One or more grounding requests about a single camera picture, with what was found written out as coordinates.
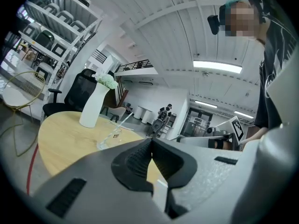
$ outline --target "black chair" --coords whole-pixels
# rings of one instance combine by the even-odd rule
[[[93,77],[87,77],[82,73],[77,74],[70,91],[67,93],[64,103],[57,103],[57,94],[62,93],[60,90],[49,89],[54,93],[53,103],[43,106],[46,116],[62,112],[62,111],[78,111],[82,112],[83,108],[93,93],[97,81]]]
[[[92,75],[94,75],[95,73],[96,72],[91,69],[84,69],[83,71],[81,71],[81,74],[87,77],[92,77]]]

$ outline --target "white ceiling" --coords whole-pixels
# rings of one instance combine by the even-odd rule
[[[144,54],[159,73],[153,77],[128,78],[154,79],[154,83],[171,88],[186,88],[190,98],[255,115],[263,48],[255,41],[226,37],[223,32],[211,33],[207,17],[218,14],[226,0],[91,1],[107,15],[126,17],[121,25],[124,33],[118,37],[129,36],[134,42],[127,46],[134,44],[132,48]],[[194,68],[193,60],[236,64],[243,69],[236,74]],[[209,77],[202,76],[204,71]]]

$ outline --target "ceiling light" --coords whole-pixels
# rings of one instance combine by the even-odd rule
[[[209,106],[209,107],[212,107],[212,108],[217,108],[217,106],[215,105],[210,105],[210,104],[207,104],[207,103],[204,103],[204,102],[200,102],[198,100],[195,101],[197,104],[201,104],[201,105],[206,105],[206,106]]]
[[[238,74],[240,74],[242,71],[241,66],[229,65],[229,64],[225,64],[225,63],[219,63],[219,62],[193,61],[193,66],[198,67],[198,68],[226,70],[226,71],[231,71],[231,72],[238,73]]]
[[[245,117],[247,117],[247,118],[251,118],[251,119],[253,119],[253,117],[252,117],[252,116],[250,116],[250,115],[247,115],[247,114],[243,114],[243,113],[241,113],[241,112],[238,112],[238,111],[235,111],[234,113],[236,113],[236,114],[240,114],[240,115],[243,115],[243,116],[245,116]]]

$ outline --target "glass door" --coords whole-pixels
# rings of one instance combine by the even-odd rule
[[[190,108],[181,135],[185,137],[202,137],[210,126],[212,116],[213,114],[206,111]]]

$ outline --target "railing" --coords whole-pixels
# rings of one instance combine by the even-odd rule
[[[95,50],[92,54],[92,57],[94,57],[97,61],[101,62],[102,64],[107,59],[107,56],[105,56],[99,50]]]
[[[116,72],[121,72],[121,71],[127,71],[127,70],[136,70],[136,69],[142,69],[142,68],[150,68],[153,67],[153,65],[150,63],[149,60],[143,60],[143,61],[138,61],[138,62],[133,62],[130,64],[126,65],[120,65]]]
[[[127,96],[128,90],[124,89],[122,87],[121,77],[117,77],[116,81],[118,83],[118,86],[117,86],[117,92],[118,92],[118,104],[117,104],[117,107],[121,107],[123,101],[125,100],[125,98]]]

